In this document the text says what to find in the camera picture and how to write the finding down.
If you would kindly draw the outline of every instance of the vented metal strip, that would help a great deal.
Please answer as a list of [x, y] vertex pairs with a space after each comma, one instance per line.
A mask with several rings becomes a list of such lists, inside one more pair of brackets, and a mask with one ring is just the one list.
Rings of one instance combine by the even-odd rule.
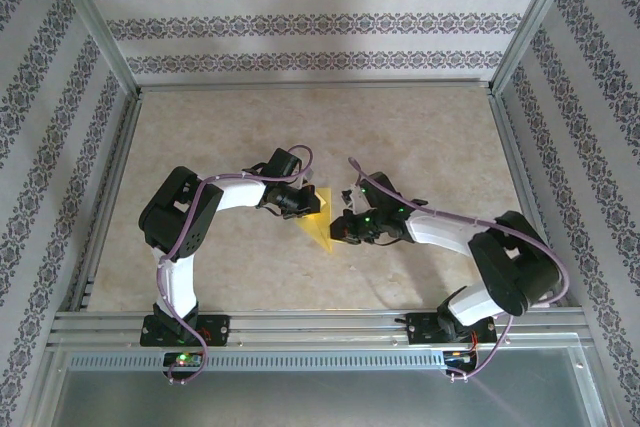
[[[158, 371], [161, 352], [91, 352], [73, 354], [71, 371]], [[429, 370], [445, 366], [442, 351], [411, 352], [221, 352], [209, 357], [208, 371], [353, 371], [353, 370]]]

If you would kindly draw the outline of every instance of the yellow triangular block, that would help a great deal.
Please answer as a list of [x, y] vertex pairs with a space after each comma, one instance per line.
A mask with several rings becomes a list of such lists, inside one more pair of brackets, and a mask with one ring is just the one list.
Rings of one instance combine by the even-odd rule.
[[331, 223], [331, 189], [316, 187], [316, 197], [320, 199], [320, 212], [295, 219], [296, 224], [311, 236], [318, 244], [331, 253], [329, 224]]

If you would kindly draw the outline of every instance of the marble surface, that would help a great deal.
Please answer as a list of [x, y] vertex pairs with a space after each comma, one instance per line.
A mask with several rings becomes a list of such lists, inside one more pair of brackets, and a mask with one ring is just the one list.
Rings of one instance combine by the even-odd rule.
[[[518, 209], [479, 87], [148, 93], [89, 310], [151, 309], [156, 267], [137, 221], [174, 167], [237, 172], [297, 143], [314, 150], [313, 183], [332, 188], [334, 218], [356, 178], [349, 155], [438, 210]], [[194, 275], [203, 310], [428, 308], [479, 279], [470, 259], [436, 246], [334, 243], [329, 254], [293, 221], [251, 208], [216, 215]]]

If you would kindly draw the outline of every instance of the black bracket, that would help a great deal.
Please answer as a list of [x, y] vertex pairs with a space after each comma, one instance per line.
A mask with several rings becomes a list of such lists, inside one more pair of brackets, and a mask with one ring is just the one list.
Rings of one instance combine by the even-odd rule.
[[396, 321], [406, 325], [409, 345], [471, 342], [471, 332], [476, 333], [478, 342], [481, 343], [495, 343], [498, 340], [491, 317], [467, 327], [468, 334], [462, 333], [459, 339], [452, 340], [440, 326], [439, 315], [437, 312], [411, 312], [406, 314], [404, 319], [396, 319]]
[[[229, 338], [228, 315], [199, 314], [195, 326], [209, 347], [224, 347]], [[200, 342], [193, 336], [181, 340], [178, 335], [163, 325], [156, 315], [147, 315], [140, 334], [142, 347], [199, 347]]]

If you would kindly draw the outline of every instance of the patterned wallpaper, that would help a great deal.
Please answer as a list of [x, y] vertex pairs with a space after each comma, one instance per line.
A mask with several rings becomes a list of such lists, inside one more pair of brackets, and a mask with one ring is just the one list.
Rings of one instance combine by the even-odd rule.
[[640, 425], [639, 5], [555, 0], [502, 95], [624, 425]]
[[138, 83], [490, 80], [530, 0], [95, 0]]
[[20, 425], [125, 105], [70, 0], [0, 0], [0, 426]]

